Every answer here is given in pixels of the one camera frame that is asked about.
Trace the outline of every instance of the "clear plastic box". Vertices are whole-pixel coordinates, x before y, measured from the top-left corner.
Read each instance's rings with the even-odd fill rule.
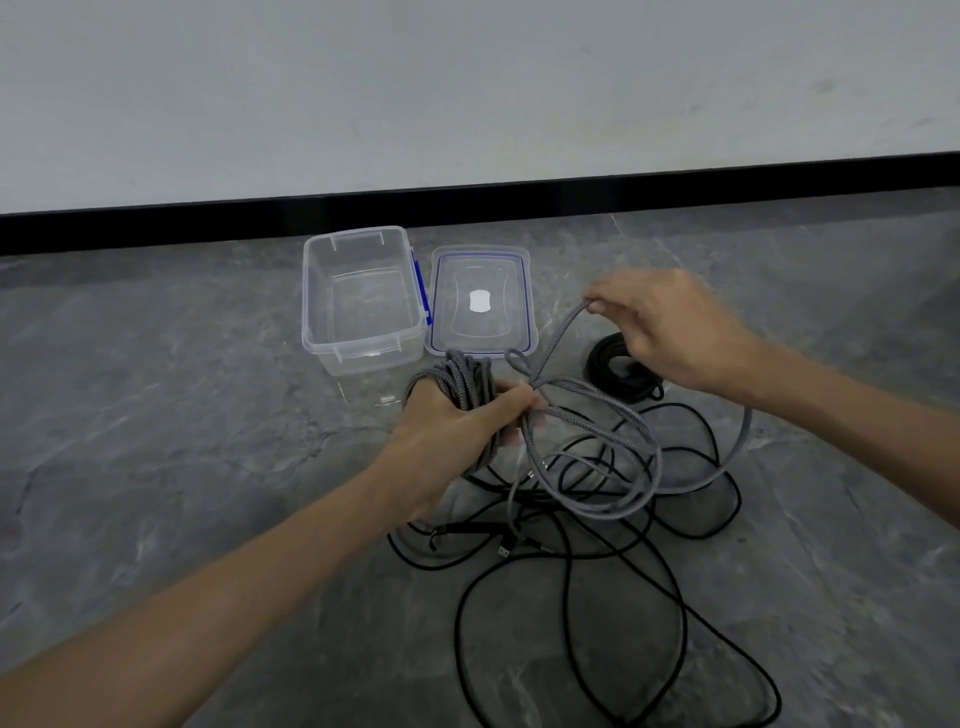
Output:
[[[537,348],[530,254],[506,246],[451,245],[433,252],[429,352],[499,357]]]
[[[303,244],[303,347],[334,376],[423,356],[425,294],[403,228],[315,235]]]

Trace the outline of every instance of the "coiled black cable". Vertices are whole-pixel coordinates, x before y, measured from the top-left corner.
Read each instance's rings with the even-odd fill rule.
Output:
[[[611,367],[612,361],[621,357],[630,359],[625,374],[615,372]],[[663,378],[630,356],[627,342],[619,332],[600,339],[590,350],[584,365],[584,377],[605,395],[627,404],[663,399]]]

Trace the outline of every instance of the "tangled cables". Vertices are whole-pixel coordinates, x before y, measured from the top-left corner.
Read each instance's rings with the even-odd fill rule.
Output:
[[[623,477],[622,475],[612,473],[609,467],[604,463],[596,462],[595,458],[586,458],[569,449],[558,449],[542,455],[534,441],[534,428],[531,424],[530,417],[533,413],[527,413],[520,420],[520,432],[523,435],[527,458],[534,474],[534,487],[542,488],[566,510],[581,518],[595,521],[618,521],[642,509],[657,492],[665,495],[692,493],[713,482],[727,469],[730,461],[740,452],[746,443],[747,437],[750,435],[750,423],[753,417],[753,411],[749,408],[744,408],[743,420],[740,424],[740,432],[737,435],[736,441],[727,457],[720,461],[713,470],[686,483],[663,483],[663,453],[660,449],[660,443],[658,443],[653,431],[639,413],[631,409],[627,403],[604,394],[597,389],[597,387],[575,376],[547,376],[543,373],[550,356],[557,348],[566,330],[573,323],[573,320],[587,308],[588,303],[587,301],[581,302],[566,315],[566,318],[564,318],[551,337],[550,342],[543,351],[543,355],[536,364],[532,363],[523,353],[516,349],[508,350],[505,358],[511,367],[527,377],[530,386],[535,390],[541,390],[542,387],[550,385],[564,389],[567,392],[572,392],[573,394],[600,401],[606,404],[616,415],[621,417],[625,421],[624,424],[629,425],[636,433],[640,442],[618,434],[613,430],[596,425],[592,420],[578,412],[549,404],[549,398],[544,392],[540,392],[547,400],[548,406],[538,408],[534,410],[534,412],[579,427],[583,431],[591,434],[605,446],[611,449],[620,448],[621,451],[627,453],[633,460],[634,466],[631,468],[633,476]],[[460,409],[474,409],[486,404],[494,397],[493,378],[489,359],[474,359],[462,352],[447,352],[443,362],[435,364],[430,369],[420,372],[411,379],[407,385],[404,402],[410,397],[410,393],[413,391],[417,382],[426,377],[433,378],[444,394]],[[468,470],[468,474],[474,473],[480,468],[490,464],[500,445],[501,436],[501,432],[494,435],[480,455],[480,458],[473,467]],[[644,458],[641,454],[641,448],[650,452],[647,458]],[[544,464],[547,459],[556,458],[564,458],[578,462],[585,466],[588,471],[611,479],[614,486],[621,492],[619,497],[601,502],[584,502],[581,499],[565,495],[557,480],[557,476],[552,474]],[[508,522],[513,522],[514,501],[516,500],[518,488],[519,480],[515,480],[507,496]]]
[[[503,433],[499,432],[487,444],[477,462],[464,473],[464,479],[468,483],[491,494],[492,499],[459,521],[432,526],[408,523],[408,530],[405,531],[412,534],[413,538],[426,539],[426,544],[431,551],[436,550],[436,540],[441,537],[445,538],[447,535],[451,538],[458,538],[457,534],[484,536],[478,544],[472,545],[466,552],[453,557],[443,558],[428,555],[429,562],[424,562],[413,555],[423,556],[424,553],[409,544],[408,539],[411,536],[401,537],[401,532],[387,537],[390,547],[397,557],[414,569],[441,571],[464,564],[477,556],[495,539],[499,539],[497,553],[502,559],[483,569],[470,581],[460,597],[453,621],[453,652],[457,678],[464,699],[476,719],[485,728],[491,727],[492,722],[484,712],[468,677],[463,637],[464,614],[467,611],[467,604],[471,595],[476,594],[480,585],[492,574],[511,565],[529,560],[559,560],[564,563],[560,609],[566,659],[583,694],[611,725],[620,728],[641,726],[662,704],[663,699],[680,676],[686,660],[689,618],[697,620],[711,635],[746,661],[770,689],[773,696],[773,705],[763,710],[760,716],[738,722],[736,725],[753,728],[770,725],[779,717],[782,708],[780,691],[773,678],[743,648],[722,634],[686,603],[677,578],[649,537],[651,529],[657,526],[675,537],[701,541],[720,533],[733,522],[743,501],[736,481],[727,472],[727,465],[746,441],[750,430],[751,411],[749,409],[744,410],[743,421],[736,442],[730,453],[721,460],[716,437],[709,423],[703,415],[687,404],[658,401],[658,403],[646,408],[634,410],[628,407],[623,400],[604,394],[596,386],[581,379],[572,376],[545,376],[543,369],[550,355],[556,349],[557,343],[573,319],[585,307],[585,303],[579,305],[567,315],[536,365],[516,351],[507,353],[507,362],[518,372],[527,376],[530,385],[534,389],[540,389],[542,395],[544,393],[541,388],[549,384],[591,400],[603,402],[618,416],[617,423],[606,428],[575,409],[554,404],[538,409],[538,412],[547,416],[580,427],[584,434],[575,437],[562,448],[544,456],[540,454],[534,443],[534,429],[530,417],[524,418],[521,421],[521,431],[526,454],[531,464],[528,473],[515,478],[511,482],[491,466],[496,450],[502,442]],[[619,349],[621,345],[622,341],[616,342],[610,337],[601,341],[590,354],[594,359],[594,370],[598,363],[609,366],[611,358],[623,355],[622,350]],[[594,379],[594,376],[591,375],[589,360],[588,376]],[[409,398],[414,385],[425,377],[433,378],[444,394],[461,409],[469,410],[483,406],[495,397],[489,359],[473,359],[461,352],[447,352],[443,362],[419,373],[411,380],[407,387],[406,398]],[[635,401],[642,400],[644,397],[653,400],[662,399],[662,389],[658,381],[651,386],[649,380],[640,381],[636,379],[620,382],[619,386],[624,391],[630,389],[634,393],[636,390],[642,389],[641,396],[638,396]],[[679,408],[695,416],[709,438],[709,451],[702,452],[680,445],[661,447],[643,416],[665,408]],[[626,436],[624,432],[621,432],[623,427],[634,430],[638,433],[638,438]],[[582,446],[592,442],[599,445],[592,456],[583,456],[571,452],[574,448],[582,449]],[[633,475],[621,470],[622,464],[617,463],[616,454],[618,452],[625,452],[628,460],[638,465]],[[662,480],[663,454],[668,452],[695,455],[699,460],[710,466],[710,471],[686,483],[664,483]],[[578,464],[584,467],[578,469],[576,467]],[[486,470],[492,480],[478,476],[479,471],[483,469]],[[691,493],[706,488],[713,482],[726,483],[733,496],[729,512],[722,521],[713,527],[700,532],[689,532],[667,522],[657,513],[657,504],[662,498]],[[505,517],[492,519],[491,514],[501,506],[506,506]],[[645,516],[643,522],[635,522],[633,517],[638,515]],[[619,525],[628,534],[628,543],[623,546],[615,546],[607,536],[589,525],[586,522],[587,519],[612,522],[614,525]],[[525,535],[528,532],[527,527],[536,523],[549,523],[559,537],[559,543],[548,546]],[[602,550],[586,553],[575,552],[567,531],[570,526],[595,539],[602,545]],[[667,576],[665,585],[648,575],[631,559],[631,552],[638,547],[645,548],[653,555],[656,562],[664,570]],[[622,562],[630,572],[643,579],[659,594],[668,598],[680,608],[680,649],[673,667],[660,686],[648,694],[645,703],[633,711],[631,716],[623,715],[606,705],[590,685],[584,667],[575,653],[570,627],[569,600],[574,565],[608,558],[614,558]]]

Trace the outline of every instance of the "container lid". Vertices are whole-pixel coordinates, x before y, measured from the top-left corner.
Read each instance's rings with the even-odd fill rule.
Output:
[[[426,348],[503,356],[537,348],[530,254],[523,248],[454,245],[433,252]]]

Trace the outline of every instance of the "cable connector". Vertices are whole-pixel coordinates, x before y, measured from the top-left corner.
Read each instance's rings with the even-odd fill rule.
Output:
[[[508,532],[500,537],[500,546],[496,553],[500,558],[507,559],[510,558],[510,554],[513,553],[515,548],[516,536],[512,532]]]
[[[547,548],[537,539],[531,539],[529,537],[525,537],[523,539],[523,544],[525,546],[529,546],[530,548],[535,548],[537,551],[542,551],[543,553],[555,553],[555,551],[552,548]]]

